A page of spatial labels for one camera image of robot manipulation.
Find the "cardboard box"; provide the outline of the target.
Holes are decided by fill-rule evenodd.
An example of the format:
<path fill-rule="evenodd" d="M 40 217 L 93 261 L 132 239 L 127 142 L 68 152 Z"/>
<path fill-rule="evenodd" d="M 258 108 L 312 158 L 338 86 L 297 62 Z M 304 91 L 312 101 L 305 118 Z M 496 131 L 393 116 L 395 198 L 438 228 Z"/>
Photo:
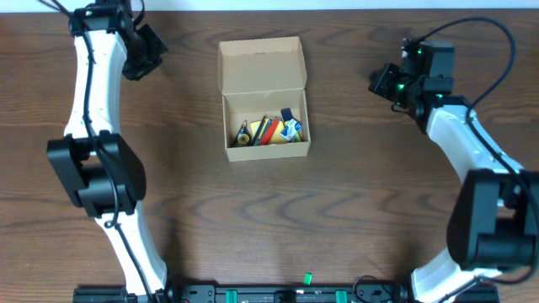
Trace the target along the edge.
<path fill-rule="evenodd" d="M 305 157 L 311 144 L 307 112 L 307 70 L 297 36 L 219 43 L 217 81 L 223 109 L 224 147 L 230 162 Z M 264 117 L 282 119 L 290 108 L 302 123 L 301 141 L 233 147 L 242 123 Z"/>

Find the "small white blue box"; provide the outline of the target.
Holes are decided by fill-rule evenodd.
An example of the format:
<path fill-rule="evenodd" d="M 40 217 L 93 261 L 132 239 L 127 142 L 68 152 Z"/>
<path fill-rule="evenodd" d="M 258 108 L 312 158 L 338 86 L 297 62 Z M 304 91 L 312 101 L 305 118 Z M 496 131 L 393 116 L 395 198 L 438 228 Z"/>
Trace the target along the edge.
<path fill-rule="evenodd" d="M 302 123 L 291 119 L 285 122 L 285 128 L 280 132 L 280 136 L 288 142 L 300 142 Z"/>

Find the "yellow highlighter with blue cap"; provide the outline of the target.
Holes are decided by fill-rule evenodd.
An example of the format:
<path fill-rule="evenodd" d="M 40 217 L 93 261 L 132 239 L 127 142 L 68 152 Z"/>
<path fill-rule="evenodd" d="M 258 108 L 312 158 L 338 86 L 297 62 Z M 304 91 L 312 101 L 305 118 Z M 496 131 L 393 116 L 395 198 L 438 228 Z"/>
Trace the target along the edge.
<path fill-rule="evenodd" d="M 288 120 L 291 120 L 291 119 L 295 119 L 293 117 L 293 114 L 291 112 L 291 109 L 290 108 L 285 108 L 285 109 L 282 109 L 281 110 L 281 116 L 284 120 L 284 128 L 285 128 L 285 122 L 288 121 Z"/>

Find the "red marker pen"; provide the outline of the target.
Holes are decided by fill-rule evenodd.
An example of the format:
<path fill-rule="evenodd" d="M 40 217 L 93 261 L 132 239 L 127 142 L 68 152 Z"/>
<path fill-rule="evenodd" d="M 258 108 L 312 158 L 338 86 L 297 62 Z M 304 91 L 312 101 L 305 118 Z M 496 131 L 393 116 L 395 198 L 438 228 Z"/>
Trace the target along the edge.
<path fill-rule="evenodd" d="M 273 137 L 277 126 L 279 125 L 278 119 L 269 119 L 267 125 L 264 128 L 261 139 L 259 140 L 259 145 L 264 146 L 270 143 L 271 138 Z"/>

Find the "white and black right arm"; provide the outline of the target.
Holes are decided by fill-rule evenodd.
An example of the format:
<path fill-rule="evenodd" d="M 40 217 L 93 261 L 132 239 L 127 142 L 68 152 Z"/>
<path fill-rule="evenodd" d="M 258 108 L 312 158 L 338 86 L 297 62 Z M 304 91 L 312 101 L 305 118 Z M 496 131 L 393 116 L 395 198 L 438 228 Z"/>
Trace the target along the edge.
<path fill-rule="evenodd" d="M 369 89 L 405 113 L 446 155 L 462 182 L 446 230 L 446 248 L 410 274 L 396 295 L 409 302 L 492 300 L 482 282 L 538 267 L 538 174 L 507 156 L 453 94 L 455 49 L 445 41 L 406 39 L 403 61 L 387 63 Z"/>

